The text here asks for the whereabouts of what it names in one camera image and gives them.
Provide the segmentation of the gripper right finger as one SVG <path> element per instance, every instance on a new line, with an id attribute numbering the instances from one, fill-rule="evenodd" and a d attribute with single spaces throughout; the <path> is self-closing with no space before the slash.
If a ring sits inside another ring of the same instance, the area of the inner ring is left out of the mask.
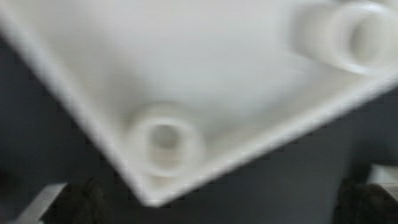
<path id="1" fill-rule="evenodd" d="M 398 224 L 398 166 L 373 165 L 364 183 L 343 180 L 335 224 Z"/>

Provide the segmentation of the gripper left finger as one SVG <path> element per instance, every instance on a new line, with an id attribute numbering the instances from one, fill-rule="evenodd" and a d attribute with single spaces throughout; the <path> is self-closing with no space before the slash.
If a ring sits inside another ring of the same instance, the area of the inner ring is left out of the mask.
<path id="1" fill-rule="evenodd" d="M 108 224 L 97 181 L 49 184 L 10 224 Z"/>

